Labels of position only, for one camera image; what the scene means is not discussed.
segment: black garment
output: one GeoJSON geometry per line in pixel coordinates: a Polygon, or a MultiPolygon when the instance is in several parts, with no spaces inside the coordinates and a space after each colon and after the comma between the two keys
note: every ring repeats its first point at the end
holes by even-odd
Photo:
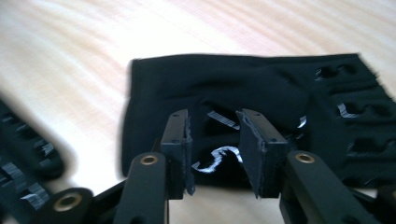
{"type": "MultiPolygon", "coordinates": [[[[353,151],[353,146],[370,142],[385,147],[379,150],[388,150],[385,143],[396,139],[395,104],[357,54],[278,58],[177,55],[133,60],[131,74],[131,100],[122,134],[125,175],[132,159],[151,151],[155,140],[161,139],[169,115],[185,108],[191,117],[192,163],[210,157],[216,148],[238,146],[238,130],[209,114],[237,125],[235,111],[242,108],[262,113],[290,137],[291,145],[318,153],[342,178],[359,175],[356,168],[343,175],[348,169],[340,168],[344,161],[357,158],[357,154],[359,158],[367,156],[364,150],[372,150],[353,151]],[[359,115],[347,118],[353,113],[359,115]]],[[[396,159],[393,148],[389,153],[390,160],[396,159]]],[[[235,177],[229,167],[219,168],[219,172],[229,179],[242,178],[235,177]]],[[[386,179],[396,179],[388,168],[383,174],[386,179]]]]}

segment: tabletop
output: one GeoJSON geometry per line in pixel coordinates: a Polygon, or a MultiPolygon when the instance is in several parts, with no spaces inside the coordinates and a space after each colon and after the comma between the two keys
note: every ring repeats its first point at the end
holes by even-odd
{"type": "MultiPolygon", "coordinates": [[[[130,61],[181,53],[359,53],[396,95],[396,1],[0,2],[0,97],[61,152],[50,183],[98,194],[120,182],[130,61]]],[[[198,187],[177,223],[282,223],[278,200],[198,187]]]]}

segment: folded black fabric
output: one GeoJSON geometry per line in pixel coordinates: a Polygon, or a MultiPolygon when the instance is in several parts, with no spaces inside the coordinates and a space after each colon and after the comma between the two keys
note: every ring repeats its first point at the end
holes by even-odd
{"type": "MultiPolygon", "coordinates": [[[[388,161],[396,159],[394,145],[389,145],[396,140],[395,104],[357,54],[192,54],[136,59],[131,65],[131,99],[122,133],[125,175],[132,159],[151,151],[161,139],[169,115],[181,109],[188,109],[191,117],[191,162],[199,162],[197,170],[213,164],[215,150],[238,146],[235,111],[242,108],[262,113],[289,137],[292,147],[319,154],[341,178],[364,181],[378,176],[359,174],[356,166],[361,162],[354,163],[356,158],[370,161],[370,154],[375,161],[387,151],[388,161]],[[379,149],[366,148],[367,142],[379,149]]],[[[221,153],[230,159],[230,152],[221,153]]],[[[238,160],[231,160],[237,166],[238,160]]],[[[382,179],[395,179],[389,167],[387,163],[382,179]]],[[[219,166],[215,173],[236,182],[244,178],[232,165],[219,166]]]]}

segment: wood grain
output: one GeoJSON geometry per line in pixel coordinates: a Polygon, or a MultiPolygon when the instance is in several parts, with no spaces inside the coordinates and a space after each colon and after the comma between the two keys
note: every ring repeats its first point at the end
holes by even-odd
{"type": "MultiPolygon", "coordinates": [[[[0,94],[67,160],[57,190],[122,180],[129,61],[180,53],[358,52],[396,95],[396,1],[0,2],[0,94]]],[[[279,223],[277,201],[198,188],[171,223],[279,223]]]]}

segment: light wood surface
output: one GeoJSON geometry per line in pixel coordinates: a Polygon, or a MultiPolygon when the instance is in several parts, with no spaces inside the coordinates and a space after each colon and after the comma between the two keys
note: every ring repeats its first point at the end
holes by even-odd
{"type": "MultiPolygon", "coordinates": [[[[122,180],[129,61],[180,53],[358,52],[396,95],[396,1],[0,1],[0,94],[63,154],[52,183],[100,193],[122,180]]],[[[199,187],[171,223],[282,223],[277,200],[199,187]]]]}

